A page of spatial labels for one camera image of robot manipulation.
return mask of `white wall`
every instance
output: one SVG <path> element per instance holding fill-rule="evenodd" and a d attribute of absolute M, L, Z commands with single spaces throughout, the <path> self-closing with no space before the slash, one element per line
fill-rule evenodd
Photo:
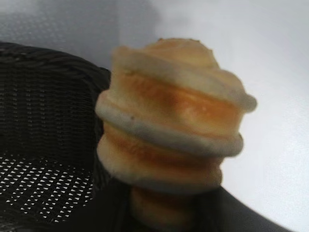
<path fill-rule="evenodd" d="M 308 12 L 308 0 L 1 0 L 0 40 L 106 67 L 118 44 L 201 40 L 259 101 L 241 126 L 243 152 L 223 163 L 224 187 L 271 220 L 308 232 Z"/>

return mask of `pastry layer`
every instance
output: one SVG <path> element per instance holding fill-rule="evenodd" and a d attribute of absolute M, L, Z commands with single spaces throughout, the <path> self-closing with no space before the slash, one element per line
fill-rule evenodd
<path fill-rule="evenodd" d="M 99 159 L 113 176 L 134 186 L 174 194 L 218 187 L 223 158 L 205 158 L 137 139 L 109 123 L 98 144 Z"/>

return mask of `baked pastry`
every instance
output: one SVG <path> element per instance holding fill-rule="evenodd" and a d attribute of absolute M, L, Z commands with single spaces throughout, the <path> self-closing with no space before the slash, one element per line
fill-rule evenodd
<path fill-rule="evenodd" d="M 99 159 L 132 185 L 133 216 L 161 231 L 187 230 L 193 196 L 219 187 L 224 157 L 242 150 L 239 125 L 256 100 L 199 41 L 121 46 L 112 58 L 110 89 L 96 105 L 105 130 Z"/>

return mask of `white surface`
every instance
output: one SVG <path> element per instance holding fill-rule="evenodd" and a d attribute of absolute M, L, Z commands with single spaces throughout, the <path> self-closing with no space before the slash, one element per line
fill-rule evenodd
<path fill-rule="evenodd" d="M 289 229 L 309 231 L 308 0 L 0 0 L 0 40 L 109 67 L 111 49 L 192 37 L 259 101 L 224 186 Z"/>

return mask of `dark wicker basket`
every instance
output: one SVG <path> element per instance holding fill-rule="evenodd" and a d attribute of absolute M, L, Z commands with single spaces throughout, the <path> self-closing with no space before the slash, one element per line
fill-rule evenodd
<path fill-rule="evenodd" d="M 0 43 L 1 232 L 49 228 L 107 183 L 94 106 L 109 83 L 82 58 Z"/>

